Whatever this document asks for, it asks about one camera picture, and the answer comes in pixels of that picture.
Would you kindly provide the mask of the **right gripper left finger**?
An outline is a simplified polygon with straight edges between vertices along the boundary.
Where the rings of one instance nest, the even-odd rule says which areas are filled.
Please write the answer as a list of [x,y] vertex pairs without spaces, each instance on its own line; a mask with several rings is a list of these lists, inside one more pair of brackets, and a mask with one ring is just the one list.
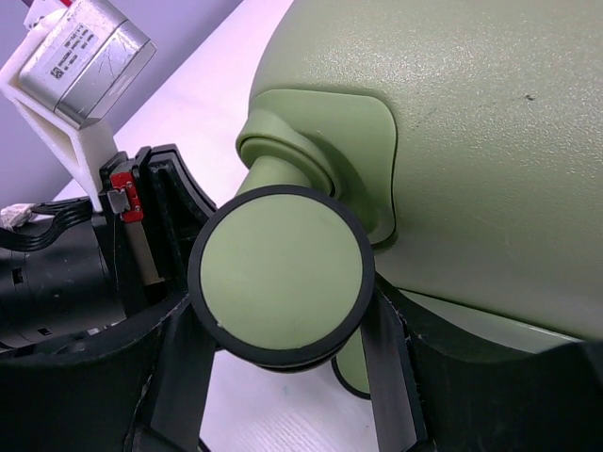
[[4,451],[196,451],[215,343],[185,293],[56,354],[1,362]]

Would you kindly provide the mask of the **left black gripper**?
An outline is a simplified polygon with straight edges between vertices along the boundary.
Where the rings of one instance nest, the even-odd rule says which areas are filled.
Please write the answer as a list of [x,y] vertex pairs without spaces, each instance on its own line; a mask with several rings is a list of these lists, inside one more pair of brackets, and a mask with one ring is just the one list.
[[142,226],[166,295],[187,289],[192,246],[216,204],[173,144],[119,153],[100,170],[103,211],[31,252],[1,251],[1,348],[106,327],[155,304],[144,283],[128,225],[112,212],[114,173],[129,172],[140,195]]

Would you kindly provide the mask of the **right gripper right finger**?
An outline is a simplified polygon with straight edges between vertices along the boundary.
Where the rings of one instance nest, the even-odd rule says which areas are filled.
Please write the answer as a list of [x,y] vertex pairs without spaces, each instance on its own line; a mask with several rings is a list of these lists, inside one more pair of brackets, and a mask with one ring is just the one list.
[[362,338],[382,451],[598,451],[602,345],[483,339],[375,282]]

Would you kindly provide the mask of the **green hard-shell suitcase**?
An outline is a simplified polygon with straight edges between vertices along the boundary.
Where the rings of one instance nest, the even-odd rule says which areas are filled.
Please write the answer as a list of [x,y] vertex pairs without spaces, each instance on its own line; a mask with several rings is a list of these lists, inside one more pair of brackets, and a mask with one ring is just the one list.
[[236,150],[189,290],[237,357],[323,361],[381,283],[508,346],[601,337],[600,2],[296,1]]

